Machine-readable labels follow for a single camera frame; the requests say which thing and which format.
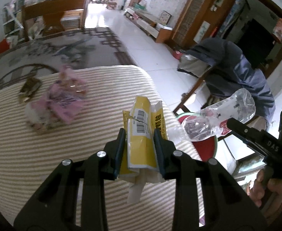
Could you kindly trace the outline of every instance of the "rug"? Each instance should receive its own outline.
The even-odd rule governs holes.
[[[27,77],[25,72],[31,73],[31,70],[20,69],[33,63],[47,65],[58,71],[64,64],[73,69],[114,65],[137,66],[118,36],[109,28],[65,31],[17,45],[0,54],[0,80],[4,78],[4,83],[13,79],[14,83],[22,82]],[[48,70],[42,69],[35,76],[49,74]]]

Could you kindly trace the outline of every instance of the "human hand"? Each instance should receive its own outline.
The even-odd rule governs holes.
[[[264,170],[261,169],[254,181],[253,188],[248,190],[248,195],[253,200],[255,205],[259,208],[262,205],[262,198],[264,197],[265,190],[262,186],[262,181],[264,179]],[[270,224],[277,218],[277,216],[282,212],[282,180],[270,179],[267,188],[271,192],[277,193],[277,196],[272,201],[269,208],[265,211],[264,216],[267,222]]]

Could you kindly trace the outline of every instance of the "plastic water bottle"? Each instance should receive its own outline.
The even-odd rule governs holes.
[[[225,136],[230,118],[246,123],[255,114],[255,104],[250,92],[244,88],[231,97],[217,102],[187,117],[182,126],[191,141],[203,141],[211,136]]]

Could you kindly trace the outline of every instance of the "dark jacket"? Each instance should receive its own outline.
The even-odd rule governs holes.
[[[271,122],[275,103],[266,78],[260,69],[252,69],[236,44],[221,38],[208,38],[186,53],[216,66],[205,79],[213,96],[226,98],[245,88],[254,99],[255,114]]]

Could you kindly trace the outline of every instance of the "striped tablecloth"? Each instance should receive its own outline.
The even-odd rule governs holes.
[[[161,100],[150,76],[135,66],[81,69],[76,73],[88,81],[85,108],[71,125],[60,126],[42,135],[26,125],[25,105],[19,104],[17,97],[22,84],[0,91],[0,212],[11,224],[30,196],[63,159],[86,159],[103,149],[106,142],[116,139],[123,127],[122,110],[131,109],[136,95],[147,96],[152,104]],[[57,74],[43,77],[43,85],[34,99],[39,98],[57,77]],[[167,128],[178,125],[165,104],[164,114]],[[189,141],[182,141],[177,149],[200,160]],[[147,184],[138,204],[127,204],[127,196],[127,182],[105,181],[110,231],[171,230],[175,180]]]

